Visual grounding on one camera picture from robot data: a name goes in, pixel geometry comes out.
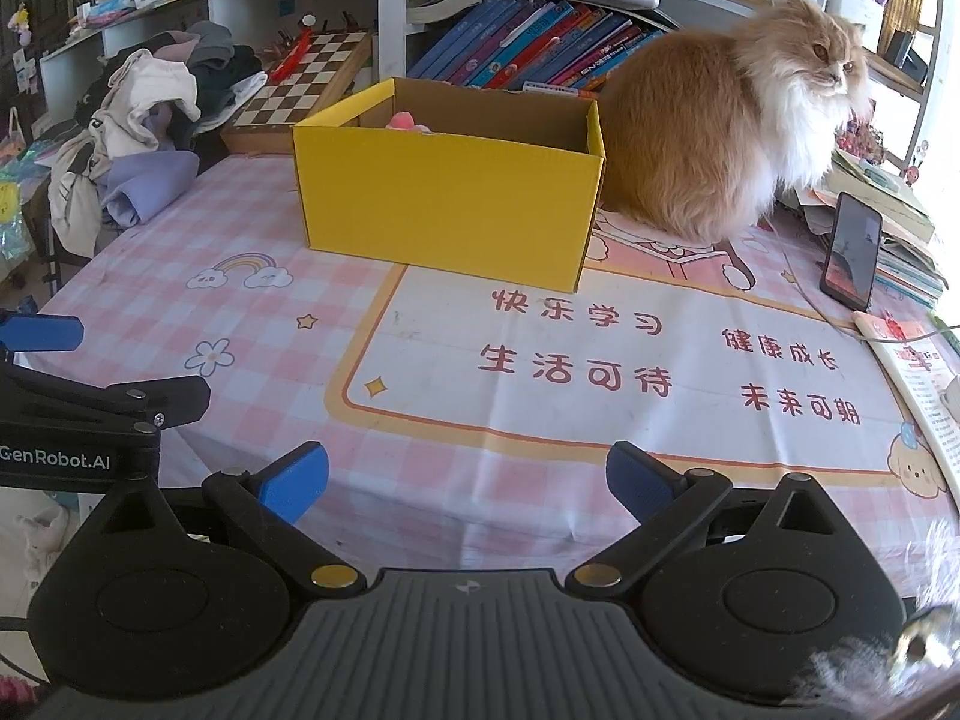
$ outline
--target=phone screen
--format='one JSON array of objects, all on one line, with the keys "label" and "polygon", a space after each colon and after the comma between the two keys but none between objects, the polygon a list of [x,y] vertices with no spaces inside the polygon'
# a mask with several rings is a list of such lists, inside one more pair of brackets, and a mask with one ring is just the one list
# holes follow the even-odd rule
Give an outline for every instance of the phone screen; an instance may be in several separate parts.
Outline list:
[{"label": "phone screen", "polygon": [[877,211],[849,194],[840,194],[823,282],[861,311],[870,303],[874,288],[882,226]]}]

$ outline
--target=table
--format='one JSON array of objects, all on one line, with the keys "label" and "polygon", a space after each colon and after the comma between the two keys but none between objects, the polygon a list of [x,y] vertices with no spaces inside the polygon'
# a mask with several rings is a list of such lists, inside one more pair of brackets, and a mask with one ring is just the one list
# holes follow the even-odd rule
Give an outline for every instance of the table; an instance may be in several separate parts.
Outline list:
[{"label": "table", "polygon": [[[366,571],[565,572],[635,527],[603,469],[631,440],[738,485],[814,473],[912,593],[917,543],[941,519],[956,533],[956,509],[892,471],[927,461],[909,414],[799,294],[784,249],[848,319],[817,290],[809,234],[776,227],[695,250],[600,212],[579,293],[551,295],[308,250],[293,162],[235,156],[51,300],[83,321],[78,351],[26,362],[97,386],[208,378],[205,417],[163,434],[162,485],[323,442],[330,484],[299,527]],[[923,317],[882,292],[877,307]]]}]

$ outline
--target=screw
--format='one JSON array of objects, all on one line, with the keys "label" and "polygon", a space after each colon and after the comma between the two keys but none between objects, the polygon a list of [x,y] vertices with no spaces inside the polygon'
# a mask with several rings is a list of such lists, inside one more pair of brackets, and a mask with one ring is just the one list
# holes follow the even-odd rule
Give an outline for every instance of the screw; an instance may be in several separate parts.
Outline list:
[{"label": "screw", "polygon": [[357,581],[358,576],[355,568],[342,563],[332,563],[331,565],[318,565],[314,568],[310,573],[310,581],[318,587],[340,590]]},{"label": "screw", "polygon": [[573,578],[584,587],[613,587],[622,579],[616,568],[602,562],[581,565],[573,572]]}]

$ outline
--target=stack of books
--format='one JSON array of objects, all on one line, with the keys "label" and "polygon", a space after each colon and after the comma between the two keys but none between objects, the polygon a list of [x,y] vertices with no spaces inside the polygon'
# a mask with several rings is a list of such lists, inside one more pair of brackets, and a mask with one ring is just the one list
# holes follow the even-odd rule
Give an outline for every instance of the stack of books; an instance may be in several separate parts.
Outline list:
[{"label": "stack of books", "polygon": [[884,238],[877,258],[877,284],[906,295],[929,309],[936,308],[946,282],[933,261],[893,239]]},{"label": "stack of books", "polygon": [[899,175],[865,164],[852,154],[833,151],[832,170],[824,187],[834,194],[846,191],[902,225],[925,244],[933,238],[933,221],[913,190]]},{"label": "stack of books", "polygon": [[779,202],[802,216],[826,250],[842,191],[880,212],[883,228],[875,280],[929,309],[936,307],[947,279],[937,268],[939,239],[923,205],[901,177],[864,165],[845,151],[833,153],[833,170],[814,190],[785,191]]},{"label": "stack of books", "polygon": [[[438,5],[448,11],[457,6],[442,1],[416,10]],[[431,16],[421,18],[428,23]],[[589,92],[664,30],[642,15],[582,2],[480,0],[408,76],[483,89],[518,91],[538,84]]]}]

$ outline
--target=chessboard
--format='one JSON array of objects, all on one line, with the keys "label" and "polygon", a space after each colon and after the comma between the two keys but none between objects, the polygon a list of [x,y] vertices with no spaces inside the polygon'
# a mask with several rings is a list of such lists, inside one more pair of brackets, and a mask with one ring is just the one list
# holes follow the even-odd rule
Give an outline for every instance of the chessboard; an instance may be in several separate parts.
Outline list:
[{"label": "chessboard", "polygon": [[233,153],[293,153],[291,127],[342,98],[372,54],[370,33],[316,35],[286,79],[268,82],[234,114],[224,129],[227,147]]}]

